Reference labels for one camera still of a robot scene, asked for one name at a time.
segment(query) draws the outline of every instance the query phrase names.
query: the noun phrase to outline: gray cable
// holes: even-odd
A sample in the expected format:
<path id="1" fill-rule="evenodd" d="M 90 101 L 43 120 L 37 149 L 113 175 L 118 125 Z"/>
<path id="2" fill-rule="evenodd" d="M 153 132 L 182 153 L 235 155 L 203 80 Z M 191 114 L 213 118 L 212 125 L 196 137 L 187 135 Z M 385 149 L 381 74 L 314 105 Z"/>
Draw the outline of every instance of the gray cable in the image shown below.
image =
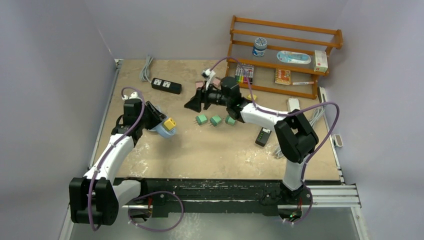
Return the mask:
<path id="1" fill-rule="evenodd" d="M 323 115 L 324 115 L 324 107 L 320 106 L 315 108 L 315 110 L 312 113 L 312 117 L 309 120 L 309 124 L 312 126 L 312 128 L 315 127 L 318 120 L 320 120 L 320 118 Z M 281 152 L 281 148 L 279 145 L 275 148 L 274 155 L 277 159 L 284 157 L 284 154 Z"/>
<path id="2" fill-rule="evenodd" d="M 149 71 L 149 66 L 153 61 L 153 57 L 147 55 L 146 57 L 146 63 L 143 67 L 143 69 L 141 70 L 140 74 L 138 75 L 138 77 L 140 78 L 140 80 L 142 82 L 149 82 L 151 83 L 152 81 L 149 79 L 150 76 L 150 71 Z"/>

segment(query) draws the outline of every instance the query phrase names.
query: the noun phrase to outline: wooden table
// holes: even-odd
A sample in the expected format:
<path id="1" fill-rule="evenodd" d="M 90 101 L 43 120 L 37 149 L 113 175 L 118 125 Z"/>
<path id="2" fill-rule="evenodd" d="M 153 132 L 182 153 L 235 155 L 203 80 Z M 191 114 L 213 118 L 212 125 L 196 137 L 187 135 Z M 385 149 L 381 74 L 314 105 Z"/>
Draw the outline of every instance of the wooden table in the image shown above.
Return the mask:
<path id="1" fill-rule="evenodd" d="M 146 101 L 171 116 L 177 124 L 177 134 L 165 139 L 155 133 L 143 130 L 143 136 L 135 149 L 124 160 L 118 177 L 146 178 L 214 178 L 214 179 L 282 179 L 286 160 L 275 159 L 273 152 L 277 146 L 277 137 L 272 134 L 267 145 L 260 147 L 255 144 L 256 136 L 261 127 L 237 122 L 231 126 L 225 122 L 217 127 L 207 123 L 199 126 L 195 117 L 205 114 L 208 118 L 219 115 L 227 116 L 226 108 L 212 105 L 201 113 L 184 108 L 184 104 L 195 93 L 195 81 L 202 80 L 201 72 L 210 68 L 214 60 L 154 60 L 150 67 L 151 78 L 161 78 L 182 84 L 180 95 L 163 92 L 151 88 L 150 83 L 141 82 L 139 73 L 145 64 L 144 60 L 125 60 L 116 82 L 109 110 L 106 115 L 103 130 L 98 144 L 95 159 L 107 146 L 116 119 L 123 113 L 121 89 L 126 86 L 142 91 Z M 217 77 L 224 76 L 226 62 L 220 63 L 215 71 Z M 268 70 L 255 70 L 254 81 L 269 84 L 274 73 Z M 241 89 L 244 96 L 248 89 Z M 254 91 L 257 103 L 271 109 L 286 111 L 289 96 Z M 300 107 L 306 108 L 318 103 L 317 99 L 299 98 Z M 320 140 L 327 133 L 323 119 L 319 120 L 315 131 Z M 327 141 L 321 150 L 309 162 L 306 169 L 307 180 L 340 180 L 336 161 Z"/>

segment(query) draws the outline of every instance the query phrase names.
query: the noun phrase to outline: light blue container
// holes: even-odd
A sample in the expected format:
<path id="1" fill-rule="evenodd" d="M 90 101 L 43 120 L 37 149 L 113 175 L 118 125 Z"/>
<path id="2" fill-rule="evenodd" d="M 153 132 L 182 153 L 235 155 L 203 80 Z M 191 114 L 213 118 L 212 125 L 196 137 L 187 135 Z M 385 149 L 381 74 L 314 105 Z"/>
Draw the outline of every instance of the light blue container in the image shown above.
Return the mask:
<path id="1" fill-rule="evenodd" d="M 258 37 L 253 42 L 253 55 L 256 57 L 262 57 L 265 55 L 265 50 L 267 49 L 268 41 L 263 37 Z"/>

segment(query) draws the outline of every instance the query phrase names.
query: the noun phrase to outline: purple cable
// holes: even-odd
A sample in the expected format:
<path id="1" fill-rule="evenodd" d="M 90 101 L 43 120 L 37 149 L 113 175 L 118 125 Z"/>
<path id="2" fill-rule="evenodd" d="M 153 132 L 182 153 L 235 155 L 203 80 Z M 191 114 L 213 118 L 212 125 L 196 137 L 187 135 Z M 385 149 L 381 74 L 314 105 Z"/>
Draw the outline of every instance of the purple cable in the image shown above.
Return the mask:
<path id="1" fill-rule="evenodd" d="M 226 59 L 233 59 L 238 64 L 240 64 L 240 66 L 244 69 L 243 64 L 239 60 L 237 60 L 236 58 L 234 58 L 232 56 L 226 56 L 226 57 L 223 57 L 222 59 L 218 60 L 212 66 L 212 68 L 210 70 L 213 70 L 220 62 L 222 62 L 222 61 L 224 61 Z M 250 96 L 253 96 L 251 82 L 250 81 L 247 81 L 247 85 L 249 87 Z M 251 101 L 252 101 L 253 106 L 255 107 L 255 109 L 259 110 L 260 112 L 263 112 L 263 113 L 266 113 L 266 114 L 271 114 L 271 115 L 276 115 L 276 116 L 282 116 L 282 117 L 296 116 L 296 115 L 299 115 L 301 113 L 304 113 L 304 112 L 307 112 L 309 110 L 312 110 L 312 109 L 315 109 L 315 108 L 319 108 L 319 107 L 325 106 L 325 105 L 334 105 L 335 106 L 335 109 L 336 109 L 335 118 L 334 118 L 334 121 L 333 121 L 330 129 L 328 130 L 327 135 L 324 137 L 324 139 L 321 141 L 321 143 L 318 145 L 318 147 L 315 149 L 315 151 L 313 151 L 309 155 L 309 157 L 305 160 L 305 163 L 304 163 L 303 168 L 302 168 L 302 173 L 301 173 L 301 177 L 300 178 L 302 179 L 302 183 L 303 183 L 304 187 L 309 191 L 309 194 L 310 194 L 310 203 L 309 203 L 309 207 L 308 207 L 306 213 L 303 215 L 303 217 L 301 219 L 299 219 L 299 220 L 296 221 L 296 223 L 299 223 L 299 222 L 301 222 L 309 214 L 309 212 L 311 211 L 311 208 L 312 208 L 312 204 L 313 204 L 313 198 L 312 198 L 311 189 L 309 187 L 307 187 L 306 184 L 305 184 L 305 181 L 303 181 L 303 179 L 305 177 L 306 166 L 307 166 L 308 162 L 311 160 L 311 158 L 318 152 L 318 150 L 320 150 L 320 148 L 324 145 L 324 143 L 327 141 L 327 139 L 330 137 L 331 133 L 333 132 L 334 127 L 336 126 L 337 120 L 339 119 L 339 115 L 340 115 L 339 105 L 337 105 L 333 101 L 326 101 L 326 102 L 321 102 L 319 104 L 316 104 L 316 105 L 313 105 L 313 106 L 304 108 L 304 109 L 302 109 L 300 111 L 297 111 L 297 112 L 293 112 L 293 113 L 290 113 L 290 114 L 284 114 L 284 113 L 279 113 L 279 112 L 275 112 L 275 111 L 269 111 L 269 110 L 265 110 L 265 109 L 260 108 L 259 106 L 256 105 L 256 102 L 253 99 L 253 97 L 252 97 L 252 100 Z"/>
<path id="2" fill-rule="evenodd" d="M 169 194 L 169 195 L 172 195 L 174 198 L 176 198 L 178 200 L 179 205 L 181 206 L 181 215 L 179 216 L 178 221 L 173 226 L 165 228 L 165 229 L 155 229 L 155 228 L 150 228 L 150 227 L 147 227 L 147 226 L 140 225 L 140 224 L 136 223 L 135 221 L 133 221 L 133 218 L 131 217 L 131 214 L 130 214 L 130 209 L 128 210 L 128 218 L 129 218 L 129 221 L 136 227 L 142 228 L 142 229 L 147 230 L 147 231 L 155 232 L 155 233 L 163 233 L 163 232 L 167 232 L 169 230 L 174 229 L 176 226 L 178 226 L 178 224 L 180 224 L 181 220 L 184 217 L 184 207 L 183 207 L 183 202 L 181 201 L 181 199 L 177 195 L 175 195 L 174 193 L 172 193 L 170 191 L 155 191 L 155 192 L 134 198 L 133 201 L 145 199 L 149 196 L 156 195 L 156 194 Z"/>
<path id="3" fill-rule="evenodd" d="M 124 139 L 128 135 L 128 133 L 130 133 L 137 126 L 137 124 L 139 124 L 140 120 L 142 119 L 143 113 L 145 112 L 145 99 L 143 97 L 142 92 L 140 90 L 134 88 L 134 87 L 125 86 L 120 91 L 120 94 L 121 94 L 122 97 L 124 97 L 124 90 L 126 90 L 126 89 L 132 89 L 132 90 L 134 90 L 135 92 L 138 93 L 138 96 L 141 98 L 141 101 L 142 101 L 141 112 L 140 112 L 140 115 L 138 115 L 138 118 L 135 121 L 135 123 L 106 150 L 106 152 L 103 154 L 103 156 L 101 157 L 101 159 L 98 161 L 97 168 L 94 171 L 93 176 L 91 178 L 90 185 L 89 185 L 89 188 L 88 188 L 88 203 L 87 203 L 87 207 L 88 207 L 88 221 L 90 223 L 91 229 L 94 232 L 97 231 L 100 228 L 100 225 L 98 225 L 98 226 L 95 226 L 94 225 L 93 211 L 92 211 L 93 187 L 94 187 L 94 182 L 95 182 L 96 177 L 97 177 L 97 173 L 99 172 L 100 168 L 103 165 L 103 162 L 106 160 L 106 158 L 108 157 L 108 155 L 112 152 L 112 150 L 114 149 L 114 147 L 122 139 Z"/>

